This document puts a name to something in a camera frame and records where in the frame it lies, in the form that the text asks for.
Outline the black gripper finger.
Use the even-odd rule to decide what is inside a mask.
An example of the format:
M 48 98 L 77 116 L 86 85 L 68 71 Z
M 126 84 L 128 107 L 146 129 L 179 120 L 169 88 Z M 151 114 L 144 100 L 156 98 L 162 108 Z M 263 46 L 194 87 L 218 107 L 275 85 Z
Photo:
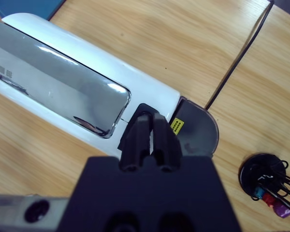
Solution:
M 158 113 L 153 116 L 153 153 L 157 165 L 164 172 L 180 168 L 182 150 L 179 139 L 166 118 Z
M 119 167 L 123 172 L 135 172 L 143 166 L 144 159 L 150 155 L 150 132 L 152 115 L 138 116 L 125 138 Z

